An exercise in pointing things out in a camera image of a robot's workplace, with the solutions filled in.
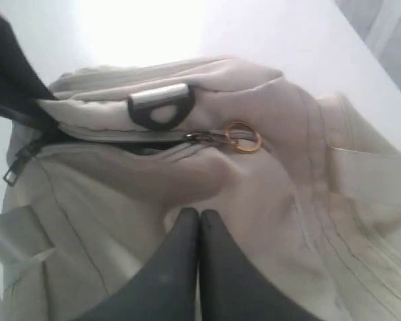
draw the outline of beige bag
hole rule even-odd
[[[196,104],[166,135],[248,128],[233,123],[230,144],[144,156],[96,143],[149,135],[127,97],[174,84]],[[82,70],[51,89],[59,101],[42,108],[92,143],[43,147],[7,190],[2,215],[18,213],[17,228],[0,225],[9,320],[67,321],[99,304],[182,207],[217,210],[249,261],[318,318],[401,320],[401,157],[343,96],[315,100],[280,71],[230,58]],[[37,137],[15,125],[9,158]]]

